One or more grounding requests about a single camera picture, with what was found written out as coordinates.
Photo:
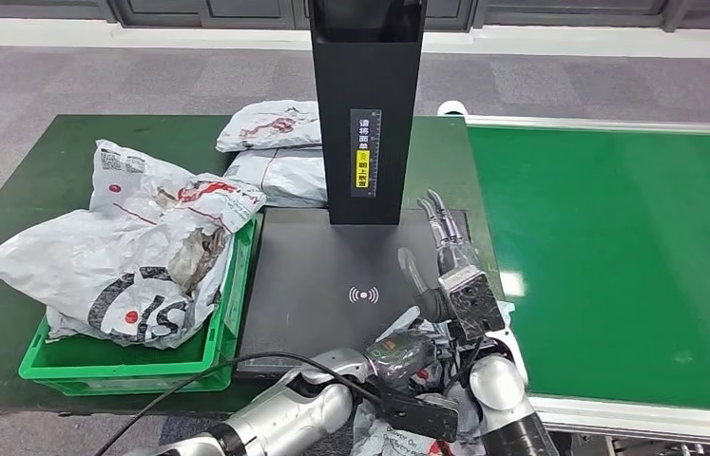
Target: green mat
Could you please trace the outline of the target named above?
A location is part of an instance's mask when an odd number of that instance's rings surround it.
[[[470,140],[533,392],[710,409],[710,135]]]

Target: torn plastic bag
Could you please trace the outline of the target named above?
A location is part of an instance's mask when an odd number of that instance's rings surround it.
[[[352,456],[483,456],[486,454],[478,437],[460,434],[461,417],[459,415],[459,435],[454,443],[443,443],[440,447],[434,439],[393,428],[387,421],[377,418],[374,406],[363,402],[357,407],[353,424]]]
[[[178,347],[215,310],[255,187],[98,141],[90,210],[0,245],[0,278],[48,306],[49,337]]]

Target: gray carpet floor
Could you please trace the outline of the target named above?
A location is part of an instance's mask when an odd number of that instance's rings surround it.
[[[228,114],[315,98],[309,52],[0,47],[0,187],[57,114]],[[710,59],[425,54],[416,111],[710,123]],[[86,455],[123,421],[0,414],[0,456]],[[142,421],[118,445],[173,440],[205,421]],[[348,452],[346,434],[318,454]]]

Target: crumpled plastic bag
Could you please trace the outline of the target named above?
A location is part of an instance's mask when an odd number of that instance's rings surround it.
[[[511,323],[511,312],[514,304],[497,301],[500,314],[507,325]],[[410,307],[400,315],[394,323],[376,340],[380,341],[392,333],[406,331],[421,314],[417,306]],[[437,347],[444,349],[451,342],[450,332],[446,322],[431,323],[423,320],[415,326],[415,330],[426,334]],[[423,397],[433,391],[440,390],[450,379],[451,372],[445,372],[441,363],[435,363],[420,370],[411,377],[410,390],[420,392],[416,397]],[[447,394],[447,398],[458,404],[458,431],[454,443],[446,443],[449,452],[454,456],[484,456],[486,451],[480,441],[480,418],[477,406],[469,398],[469,394],[456,383]],[[374,407],[364,401],[357,407],[353,425],[352,456],[416,456],[445,455],[443,448],[429,437],[413,434],[393,428],[387,421],[377,418]]]
[[[224,177],[256,186],[276,207],[326,207],[327,182],[320,147],[240,152]]]
[[[218,136],[219,152],[321,144],[317,102],[282,100],[250,104]]]
[[[256,187],[100,140],[89,210],[0,245],[0,278],[47,305],[49,339],[83,333],[175,348],[215,310]]]

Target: table edge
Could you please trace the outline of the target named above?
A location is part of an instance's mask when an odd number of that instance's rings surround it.
[[[710,410],[534,396],[548,430],[710,445]]]
[[[592,119],[478,115],[465,116],[464,120],[466,121],[467,126],[522,126],[534,128],[575,128],[585,130],[636,130],[710,133],[710,123],[600,121]]]

